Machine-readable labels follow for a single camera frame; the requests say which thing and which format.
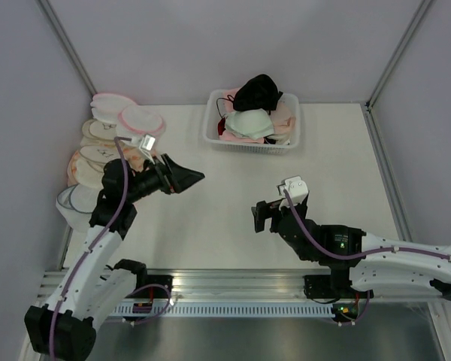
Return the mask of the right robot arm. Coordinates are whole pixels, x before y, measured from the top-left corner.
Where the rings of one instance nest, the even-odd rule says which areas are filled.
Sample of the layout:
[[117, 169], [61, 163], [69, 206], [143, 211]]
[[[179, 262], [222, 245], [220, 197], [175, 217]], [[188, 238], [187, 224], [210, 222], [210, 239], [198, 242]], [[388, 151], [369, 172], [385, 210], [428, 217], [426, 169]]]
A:
[[359, 228], [319, 225], [307, 215], [307, 200], [260, 201], [251, 209], [256, 232], [278, 234], [301, 261], [326, 267], [304, 276], [310, 300], [375, 297], [384, 291], [424, 292], [451, 301], [451, 246], [413, 245]]

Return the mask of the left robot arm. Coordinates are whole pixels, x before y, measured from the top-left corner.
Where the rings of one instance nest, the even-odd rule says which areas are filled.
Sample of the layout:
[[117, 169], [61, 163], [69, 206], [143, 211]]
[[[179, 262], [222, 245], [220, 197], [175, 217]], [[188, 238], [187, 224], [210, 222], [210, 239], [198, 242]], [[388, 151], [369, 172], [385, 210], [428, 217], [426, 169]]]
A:
[[105, 165], [80, 255], [47, 301], [31, 306], [24, 317], [36, 353], [51, 359], [87, 359], [115, 307], [154, 286], [146, 265], [130, 259], [120, 260], [105, 282], [99, 278], [135, 220], [136, 201], [157, 191], [179, 194], [205, 176], [178, 165], [166, 153], [144, 164], [146, 168], [136, 172], [120, 156]]

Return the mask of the beige trimmed mesh laundry bag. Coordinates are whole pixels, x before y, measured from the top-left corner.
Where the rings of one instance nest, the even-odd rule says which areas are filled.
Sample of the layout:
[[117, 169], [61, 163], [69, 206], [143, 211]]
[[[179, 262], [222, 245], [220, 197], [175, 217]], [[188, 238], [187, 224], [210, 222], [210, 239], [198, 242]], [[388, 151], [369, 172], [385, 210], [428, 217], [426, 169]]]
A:
[[115, 125], [90, 119], [83, 124], [82, 133], [80, 146], [68, 165], [69, 182], [99, 190], [105, 164], [119, 157]]

